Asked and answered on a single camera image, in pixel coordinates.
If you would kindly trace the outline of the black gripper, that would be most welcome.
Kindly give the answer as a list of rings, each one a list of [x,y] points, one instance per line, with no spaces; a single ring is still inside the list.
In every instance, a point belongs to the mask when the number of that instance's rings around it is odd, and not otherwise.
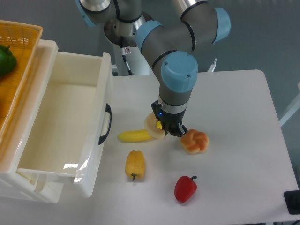
[[[151,108],[157,118],[157,133],[159,135],[171,134],[176,137],[184,136],[188,130],[182,124],[182,118],[184,116],[185,110],[172,114],[163,110],[162,105],[155,101],[151,104]]]

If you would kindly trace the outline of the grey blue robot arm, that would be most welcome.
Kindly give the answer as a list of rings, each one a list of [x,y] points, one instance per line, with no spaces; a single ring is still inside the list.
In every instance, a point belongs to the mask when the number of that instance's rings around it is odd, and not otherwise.
[[[180,22],[165,28],[145,20],[139,0],[78,0],[76,5],[88,26],[116,22],[113,33],[119,45],[133,41],[159,81],[158,99],[151,108],[166,134],[184,136],[182,118],[197,80],[198,63],[192,52],[227,37],[229,14],[205,0],[175,0]]]

